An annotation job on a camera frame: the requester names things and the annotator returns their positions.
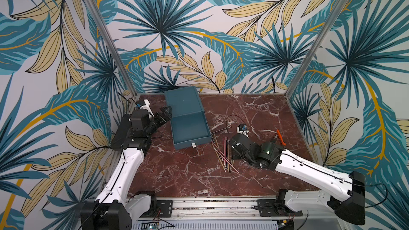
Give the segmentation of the teal top drawer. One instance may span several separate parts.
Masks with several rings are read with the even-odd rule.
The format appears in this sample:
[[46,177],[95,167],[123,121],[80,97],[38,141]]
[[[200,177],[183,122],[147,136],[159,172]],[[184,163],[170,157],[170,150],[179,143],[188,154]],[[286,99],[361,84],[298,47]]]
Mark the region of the teal top drawer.
[[174,148],[196,148],[212,141],[212,135],[204,112],[178,116],[171,121]]

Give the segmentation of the teal drawer cabinet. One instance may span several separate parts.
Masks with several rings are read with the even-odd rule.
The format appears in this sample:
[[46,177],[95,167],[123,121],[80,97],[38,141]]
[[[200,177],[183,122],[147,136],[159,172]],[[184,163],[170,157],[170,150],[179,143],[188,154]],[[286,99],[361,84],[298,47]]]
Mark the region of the teal drawer cabinet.
[[203,117],[205,111],[194,87],[183,87],[165,92],[166,105],[171,107],[171,122],[181,121],[187,117]]

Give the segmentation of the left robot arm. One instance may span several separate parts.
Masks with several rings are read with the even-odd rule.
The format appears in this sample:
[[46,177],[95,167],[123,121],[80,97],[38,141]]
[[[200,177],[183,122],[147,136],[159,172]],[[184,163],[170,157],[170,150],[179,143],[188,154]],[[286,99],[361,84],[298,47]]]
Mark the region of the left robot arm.
[[138,102],[131,114],[125,114],[111,143],[120,153],[111,178],[94,201],[85,202],[79,211],[81,230],[130,230],[133,223],[154,204],[152,192],[141,192],[127,200],[133,178],[143,163],[152,135],[172,119],[170,106],[153,113],[147,100]]

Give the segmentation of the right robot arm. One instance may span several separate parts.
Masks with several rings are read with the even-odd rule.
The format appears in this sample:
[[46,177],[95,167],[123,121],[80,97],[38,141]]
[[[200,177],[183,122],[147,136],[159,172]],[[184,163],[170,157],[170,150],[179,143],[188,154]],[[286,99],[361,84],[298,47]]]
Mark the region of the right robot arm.
[[331,170],[304,159],[273,138],[261,145],[248,135],[235,134],[229,140],[235,154],[250,166],[283,173],[317,187],[318,191],[282,191],[282,207],[291,211],[328,211],[348,223],[365,224],[365,177]]

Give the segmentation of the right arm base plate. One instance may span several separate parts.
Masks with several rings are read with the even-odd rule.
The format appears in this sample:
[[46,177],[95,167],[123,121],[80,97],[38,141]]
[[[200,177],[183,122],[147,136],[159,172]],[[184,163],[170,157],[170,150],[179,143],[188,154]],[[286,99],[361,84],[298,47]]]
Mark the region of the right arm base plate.
[[275,199],[259,199],[254,209],[261,217],[299,217],[302,211],[292,211],[283,202],[276,202]]

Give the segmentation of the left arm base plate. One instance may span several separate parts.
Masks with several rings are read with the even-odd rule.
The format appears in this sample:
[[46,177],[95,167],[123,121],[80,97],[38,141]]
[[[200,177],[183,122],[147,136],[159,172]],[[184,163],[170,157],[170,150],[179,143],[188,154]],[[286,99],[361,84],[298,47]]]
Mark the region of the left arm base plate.
[[145,212],[142,218],[170,218],[173,212],[173,200],[156,200],[151,202],[150,209]]

